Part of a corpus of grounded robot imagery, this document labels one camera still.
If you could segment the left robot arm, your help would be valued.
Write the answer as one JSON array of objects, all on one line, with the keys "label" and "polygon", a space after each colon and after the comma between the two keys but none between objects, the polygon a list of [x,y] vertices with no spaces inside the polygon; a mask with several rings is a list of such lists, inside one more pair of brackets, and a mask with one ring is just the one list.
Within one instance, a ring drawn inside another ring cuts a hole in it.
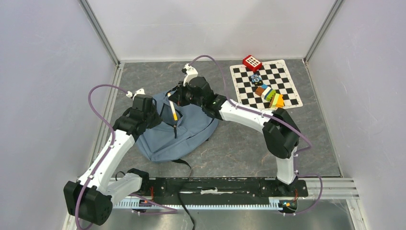
[{"label": "left robot arm", "polygon": [[132,106],[109,127],[111,135],[96,161],[76,182],[68,181],[64,186],[68,213],[76,220],[100,226],[110,216],[113,206],[131,192],[145,195],[150,190],[150,181],[134,170],[109,184],[114,170],[137,139],[162,122],[152,96],[136,94],[132,101]]}]

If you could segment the white yellow pen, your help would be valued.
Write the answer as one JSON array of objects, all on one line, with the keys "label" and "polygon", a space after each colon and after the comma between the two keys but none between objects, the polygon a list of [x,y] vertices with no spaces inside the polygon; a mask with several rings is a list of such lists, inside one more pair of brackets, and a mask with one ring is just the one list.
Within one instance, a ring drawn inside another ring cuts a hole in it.
[{"label": "white yellow pen", "polygon": [[174,121],[178,121],[179,118],[178,118],[178,115],[177,115],[177,112],[176,112],[176,109],[175,109],[175,104],[174,104],[173,101],[171,101],[169,99],[169,97],[171,96],[170,92],[167,95],[168,95],[168,100],[169,100],[169,104],[170,104],[170,107],[171,107],[171,112],[172,112],[172,115],[173,115],[173,119],[174,119]]}]

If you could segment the blue student backpack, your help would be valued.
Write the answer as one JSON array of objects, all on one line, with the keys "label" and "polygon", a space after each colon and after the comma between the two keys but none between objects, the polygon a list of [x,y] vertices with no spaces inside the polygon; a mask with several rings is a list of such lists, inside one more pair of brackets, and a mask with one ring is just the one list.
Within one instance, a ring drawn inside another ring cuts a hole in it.
[{"label": "blue student backpack", "polygon": [[192,167],[182,158],[206,142],[216,130],[219,121],[208,117],[201,108],[190,104],[177,106],[179,120],[174,121],[168,95],[161,92],[153,95],[157,101],[157,112],[162,122],[146,130],[136,141],[140,152],[151,162],[175,162]]}]

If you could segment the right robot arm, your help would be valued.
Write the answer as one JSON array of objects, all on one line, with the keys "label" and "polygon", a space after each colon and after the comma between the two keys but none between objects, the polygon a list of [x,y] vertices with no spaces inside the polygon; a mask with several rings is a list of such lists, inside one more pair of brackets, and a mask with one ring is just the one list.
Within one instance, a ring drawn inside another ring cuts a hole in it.
[{"label": "right robot arm", "polygon": [[214,93],[204,77],[179,82],[174,90],[169,100],[178,106],[193,104],[211,118],[236,122],[260,132],[268,151],[277,161],[277,191],[288,196],[296,189],[293,154],[297,150],[300,131],[284,109],[273,112],[241,105]]}]

